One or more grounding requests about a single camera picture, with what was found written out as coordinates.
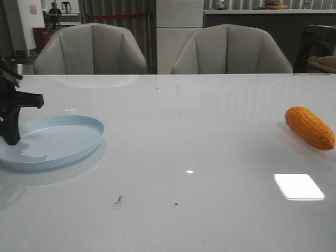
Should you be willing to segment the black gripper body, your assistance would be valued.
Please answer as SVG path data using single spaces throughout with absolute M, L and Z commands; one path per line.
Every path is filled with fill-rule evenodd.
M 19 74 L 3 57 L 1 57 L 1 115 L 13 112 L 22 107 L 44 105 L 42 94 L 17 91 L 23 76 Z

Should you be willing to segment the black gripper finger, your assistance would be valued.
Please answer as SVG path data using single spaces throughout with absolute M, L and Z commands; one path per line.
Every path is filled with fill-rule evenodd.
M 1 109 L 1 136 L 8 145 L 16 145 L 20 140 L 18 118 L 20 108 Z

